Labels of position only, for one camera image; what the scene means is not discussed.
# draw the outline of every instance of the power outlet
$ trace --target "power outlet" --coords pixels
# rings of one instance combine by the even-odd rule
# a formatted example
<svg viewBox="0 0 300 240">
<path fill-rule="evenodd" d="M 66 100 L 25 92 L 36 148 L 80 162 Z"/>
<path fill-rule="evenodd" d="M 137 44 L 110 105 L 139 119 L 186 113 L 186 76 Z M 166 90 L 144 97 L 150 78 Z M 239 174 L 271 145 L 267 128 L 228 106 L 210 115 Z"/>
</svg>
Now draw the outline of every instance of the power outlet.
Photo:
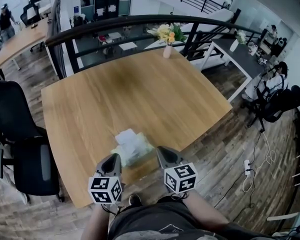
<svg viewBox="0 0 300 240">
<path fill-rule="evenodd" d="M 249 160 L 244 160 L 244 174 L 245 175 L 250 175 L 250 165 L 249 165 Z"/>
</svg>

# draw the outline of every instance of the gray wood plank floor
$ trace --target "gray wood plank floor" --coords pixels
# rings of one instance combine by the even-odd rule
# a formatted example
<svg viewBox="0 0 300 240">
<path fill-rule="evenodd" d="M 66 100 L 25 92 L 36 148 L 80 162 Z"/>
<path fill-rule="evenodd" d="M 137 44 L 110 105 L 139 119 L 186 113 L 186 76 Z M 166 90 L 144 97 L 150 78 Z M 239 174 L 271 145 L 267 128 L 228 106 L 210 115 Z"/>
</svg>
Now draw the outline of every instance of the gray wood plank floor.
<svg viewBox="0 0 300 240">
<path fill-rule="evenodd" d="M 18 82 L 27 98 L 31 114 L 38 126 L 44 127 L 41 89 L 57 81 L 46 51 L 25 52 L 17 59 L 20 71 L 10 63 L 3 72 L 6 79 Z M 244 81 L 241 72 L 233 65 L 208 69 L 204 74 L 228 97 Z M 253 118 L 246 109 L 240 108 L 240 97 L 233 102 L 233 109 L 213 128 L 182 151 L 198 171 L 198 192 L 213 206 L 224 196 L 244 170 L 244 160 L 253 159 L 254 145 L 259 137 L 259 125 L 247 128 Z M 264 163 L 255 180 L 256 190 L 252 196 L 255 207 L 240 211 L 249 204 L 251 191 L 243 193 L 242 175 L 222 202 L 216 207 L 231 221 L 248 229 L 269 233 L 278 222 L 267 222 L 268 216 L 286 212 L 294 186 L 291 176 L 295 173 L 295 127 L 294 112 L 283 114 L 276 123 L 265 123 L 270 148 L 276 152 L 275 164 Z M 268 147 L 261 136 L 255 150 L 256 169 L 265 159 Z M 65 202 L 54 196 L 31 196 L 31 203 L 24 205 L 14 191 L 0 181 L 0 239 L 74 240 L 79 239 L 87 223 L 92 205 L 76 209 L 61 183 Z M 140 193 L 144 203 L 154 203 L 165 196 L 166 189 L 159 170 L 133 185 L 126 186 L 123 205 L 128 204 L 131 193 Z"/>
</svg>

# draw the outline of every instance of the white vase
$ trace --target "white vase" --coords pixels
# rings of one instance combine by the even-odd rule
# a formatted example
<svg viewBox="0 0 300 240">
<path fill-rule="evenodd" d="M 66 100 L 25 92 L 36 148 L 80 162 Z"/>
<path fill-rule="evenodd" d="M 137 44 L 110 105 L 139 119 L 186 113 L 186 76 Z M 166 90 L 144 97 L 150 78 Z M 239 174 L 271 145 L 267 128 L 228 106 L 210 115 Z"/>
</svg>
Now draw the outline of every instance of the white vase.
<svg viewBox="0 0 300 240">
<path fill-rule="evenodd" d="M 167 45 L 164 50 L 163 50 L 163 57 L 165 59 L 169 59 L 171 56 L 171 50 L 172 50 L 172 46 L 171 45 Z"/>
<path fill-rule="evenodd" d="M 237 48 L 238 44 L 239 44 L 238 40 L 235 39 L 235 40 L 233 41 L 233 43 L 231 44 L 231 47 L 230 47 L 229 50 L 230 50 L 231 52 L 234 52 L 235 49 Z"/>
</svg>

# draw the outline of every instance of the person's right forearm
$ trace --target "person's right forearm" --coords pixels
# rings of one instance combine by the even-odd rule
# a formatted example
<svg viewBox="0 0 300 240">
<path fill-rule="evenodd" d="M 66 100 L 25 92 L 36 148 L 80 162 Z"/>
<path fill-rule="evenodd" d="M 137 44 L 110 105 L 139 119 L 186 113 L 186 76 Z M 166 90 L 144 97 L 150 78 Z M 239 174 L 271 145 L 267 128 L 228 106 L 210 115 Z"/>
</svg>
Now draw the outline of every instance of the person's right forearm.
<svg viewBox="0 0 300 240">
<path fill-rule="evenodd" d="M 188 191 L 183 203 L 192 216 L 209 231 L 217 231 L 229 223 L 227 218 L 205 201 L 196 190 Z"/>
</svg>

